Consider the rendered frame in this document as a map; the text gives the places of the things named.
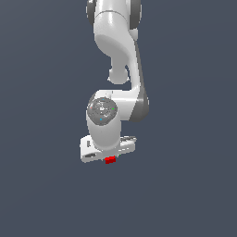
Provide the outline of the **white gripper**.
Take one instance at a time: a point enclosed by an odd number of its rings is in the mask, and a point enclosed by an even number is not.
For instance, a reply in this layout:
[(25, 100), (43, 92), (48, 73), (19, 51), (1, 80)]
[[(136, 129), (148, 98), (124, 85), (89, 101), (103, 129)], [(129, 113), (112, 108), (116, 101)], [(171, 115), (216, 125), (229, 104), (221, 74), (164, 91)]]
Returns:
[(135, 136), (124, 136), (120, 138), (120, 145), (114, 150), (103, 152), (96, 148), (93, 139), (90, 135), (81, 138), (81, 161), (84, 163), (96, 160), (105, 161), (106, 157), (115, 156), (115, 158), (133, 152), (135, 150), (135, 143), (137, 138)]

